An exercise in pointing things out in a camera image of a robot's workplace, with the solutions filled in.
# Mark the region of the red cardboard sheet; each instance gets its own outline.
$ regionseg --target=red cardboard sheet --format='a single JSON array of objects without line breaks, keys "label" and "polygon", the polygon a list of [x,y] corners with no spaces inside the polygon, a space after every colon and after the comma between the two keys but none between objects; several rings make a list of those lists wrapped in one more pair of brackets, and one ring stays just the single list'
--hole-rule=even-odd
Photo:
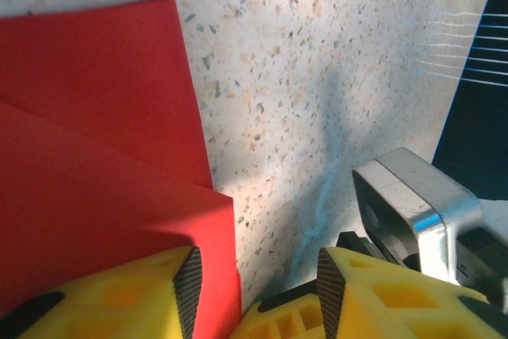
[{"label": "red cardboard sheet", "polygon": [[0,20],[0,101],[212,189],[175,0]]},{"label": "red cardboard sheet", "polygon": [[194,243],[194,337],[228,337],[241,315],[230,198],[1,103],[0,134],[0,314],[69,279]]}]

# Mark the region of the terrazzo surface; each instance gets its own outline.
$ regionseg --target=terrazzo surface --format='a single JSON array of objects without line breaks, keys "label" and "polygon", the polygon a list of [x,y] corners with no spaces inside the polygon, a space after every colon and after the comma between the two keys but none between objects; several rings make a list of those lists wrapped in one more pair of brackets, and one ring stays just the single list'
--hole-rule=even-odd
[{"label": "terrazzo surface", "polygon": [[[131,1],[0,0],[0,14]],[[177,0],[244,306],[361,231],[353,166],[398,146],[432,159],[485,2]]]}]

